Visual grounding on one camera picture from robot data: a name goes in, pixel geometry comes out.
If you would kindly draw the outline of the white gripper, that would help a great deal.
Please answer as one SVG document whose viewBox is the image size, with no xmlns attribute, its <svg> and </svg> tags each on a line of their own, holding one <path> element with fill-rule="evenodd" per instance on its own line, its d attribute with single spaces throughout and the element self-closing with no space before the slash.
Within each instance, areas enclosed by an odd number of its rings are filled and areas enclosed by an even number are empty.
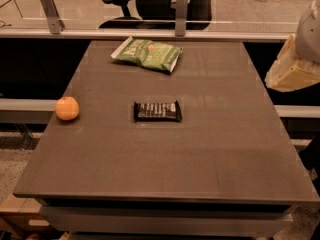
<svg viewBox="0 0 320 240">
<path fill-rule="evenodd" d="M 304 59 L 299 59 L 296 52 Z M 301 16 L 296 35 L 288 37 L 267 72 L 266 86 L 281 92 L 313 86 L 320 82 L 319 63 L 320 0 L 313 0 Z"/>
</svg>

